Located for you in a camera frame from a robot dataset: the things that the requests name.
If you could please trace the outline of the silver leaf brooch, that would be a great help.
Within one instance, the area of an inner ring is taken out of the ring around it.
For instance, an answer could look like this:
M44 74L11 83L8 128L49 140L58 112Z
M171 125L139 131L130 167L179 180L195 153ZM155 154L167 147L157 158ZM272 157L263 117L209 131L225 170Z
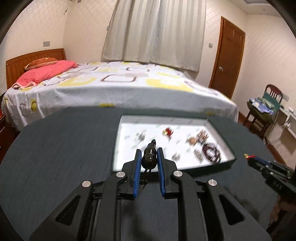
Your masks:
M194 150L194 155L196 159L201 163L203 162L203 154L199 150Z

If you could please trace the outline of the small pearl flower brooch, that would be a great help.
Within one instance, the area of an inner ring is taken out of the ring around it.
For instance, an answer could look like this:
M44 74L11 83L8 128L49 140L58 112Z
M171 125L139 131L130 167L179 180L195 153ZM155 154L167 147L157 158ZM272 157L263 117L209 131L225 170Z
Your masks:
M175 153L175 154L173 154L173 156L171 157L171 159L172 159L174 162L180 161L180 159L181 159L181 155Z

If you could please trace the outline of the gold pearl brooch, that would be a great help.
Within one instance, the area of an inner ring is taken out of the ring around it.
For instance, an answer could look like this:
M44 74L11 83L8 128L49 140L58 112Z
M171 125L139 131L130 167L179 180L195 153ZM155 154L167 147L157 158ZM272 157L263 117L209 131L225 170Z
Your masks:
M201 130L196 137L198 142L204 143L207 141L209 136L206 130Z

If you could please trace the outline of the white side desk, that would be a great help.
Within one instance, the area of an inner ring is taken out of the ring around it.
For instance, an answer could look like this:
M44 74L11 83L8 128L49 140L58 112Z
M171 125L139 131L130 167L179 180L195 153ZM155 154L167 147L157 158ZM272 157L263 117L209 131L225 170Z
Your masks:
M271 144L287 163L288 159L295 157L295 115L280 108L265 137L267 143Z

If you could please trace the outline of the wooden chair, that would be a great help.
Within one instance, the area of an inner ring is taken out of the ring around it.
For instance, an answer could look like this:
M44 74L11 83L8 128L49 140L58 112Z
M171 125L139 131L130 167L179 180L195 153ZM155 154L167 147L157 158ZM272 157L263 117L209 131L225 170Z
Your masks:
M275 123L282 100L283 93L276 86L268 84L263 96L250 98L248 100L247 106L249 112L243 125L245 126L249 117L253 116L251 126L254 126L254 124L257 123L261 127L259 136L264 138L268 127Z

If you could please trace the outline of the pile of clothes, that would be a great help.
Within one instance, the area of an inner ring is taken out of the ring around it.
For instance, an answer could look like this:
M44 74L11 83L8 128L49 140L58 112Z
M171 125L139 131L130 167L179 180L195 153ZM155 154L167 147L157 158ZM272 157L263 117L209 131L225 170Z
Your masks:
M280 110L280 103L267 92L262 97L250 98L247 105L263 122L268 123L275 121Z

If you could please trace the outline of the green white tray box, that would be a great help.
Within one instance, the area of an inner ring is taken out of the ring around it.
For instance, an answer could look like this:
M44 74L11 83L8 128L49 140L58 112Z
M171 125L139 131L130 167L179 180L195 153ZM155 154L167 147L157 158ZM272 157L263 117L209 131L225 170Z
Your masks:
M174 131L170 140L162 134L165 128ZM201 130L206 130L209 136L204 143L196 137ZM135 158L137 150L144 151L152 140L156 141L157 149L162 148L166 159L173 161L173 154L181 155L180 161L175 162L179 170L217 172L236 161L230 145L209 118L123 115L117 130L112 171L120 171ZM194 150L202 152L203 162L196 159Z

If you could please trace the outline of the dark green tablecloth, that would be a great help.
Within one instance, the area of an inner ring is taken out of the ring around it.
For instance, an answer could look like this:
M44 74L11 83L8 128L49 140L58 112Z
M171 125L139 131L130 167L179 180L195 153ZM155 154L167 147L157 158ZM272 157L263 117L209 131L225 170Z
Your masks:
M1 207L19 238L28 240L45 218L84 180L100 182L111 173L120 118L124 114L200 118L200 113L128 108L66 108L26 126L1 163ZM244 154L273 160L261 139L221 116L210 122L236 156L231 168L201 175L215 179L267 228L276 193Z

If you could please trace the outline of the dark wooden nightstand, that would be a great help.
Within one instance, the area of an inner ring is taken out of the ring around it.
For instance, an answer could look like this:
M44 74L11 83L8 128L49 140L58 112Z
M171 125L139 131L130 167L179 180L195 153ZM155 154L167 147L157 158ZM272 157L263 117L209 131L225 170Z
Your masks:
M7 122L6 116L1 111L1 122L0 122L0 163L2 162L4 156L6 155L9 147L16 139L19 134L10 123Z

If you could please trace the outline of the brown wooden door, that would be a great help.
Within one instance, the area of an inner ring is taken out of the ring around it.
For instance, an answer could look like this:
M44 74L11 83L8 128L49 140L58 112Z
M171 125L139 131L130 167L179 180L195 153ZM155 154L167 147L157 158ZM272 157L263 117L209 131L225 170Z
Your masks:
M219 41L209 87L232 98L245 45L245 32L221 17Z

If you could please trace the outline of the bed with patterned sheet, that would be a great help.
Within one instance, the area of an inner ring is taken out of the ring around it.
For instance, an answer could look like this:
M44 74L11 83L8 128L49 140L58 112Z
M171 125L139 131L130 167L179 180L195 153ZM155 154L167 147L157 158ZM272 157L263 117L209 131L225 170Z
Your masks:
M1 108L18 130L74 106L114 106L206 113L238 120L228 97L189 79L173 68L137 62L95 62L24 89L10 87Z

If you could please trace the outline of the pink pillow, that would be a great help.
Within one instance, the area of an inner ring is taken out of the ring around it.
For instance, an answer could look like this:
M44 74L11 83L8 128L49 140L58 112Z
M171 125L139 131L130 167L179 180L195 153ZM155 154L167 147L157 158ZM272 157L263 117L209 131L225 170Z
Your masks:
M64 73L71 68L77 68L78 64L74 61L59 60L54 64L31 69L22 74L11 86L14 89L24 89L37 86L41 82Z

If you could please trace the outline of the orange patterned pillow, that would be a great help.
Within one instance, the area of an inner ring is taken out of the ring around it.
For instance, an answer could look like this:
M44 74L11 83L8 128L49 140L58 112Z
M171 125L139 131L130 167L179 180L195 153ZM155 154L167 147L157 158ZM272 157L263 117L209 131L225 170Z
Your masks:
M24 67L24 70L28 71L28 70L48 66L48 65L53 65L53 64L55 64L57 62L58 62L58 60L56 58L53 58L53 57L40 58L40 59L33 60L32 62L27 64Z

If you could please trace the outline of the grey window curtain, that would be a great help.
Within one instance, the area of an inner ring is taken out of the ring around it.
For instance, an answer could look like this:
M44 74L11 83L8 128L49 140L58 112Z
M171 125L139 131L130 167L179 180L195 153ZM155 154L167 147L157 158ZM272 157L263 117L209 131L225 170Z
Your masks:
M102 59L200 69L206 1L117 1Z

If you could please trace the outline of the wall socket above headboard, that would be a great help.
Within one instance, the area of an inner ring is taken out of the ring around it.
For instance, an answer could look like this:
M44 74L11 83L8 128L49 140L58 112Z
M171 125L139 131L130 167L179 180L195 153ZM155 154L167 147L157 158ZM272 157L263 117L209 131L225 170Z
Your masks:
M44 47L49 47L50 46L50 41L44 41L43 46Z

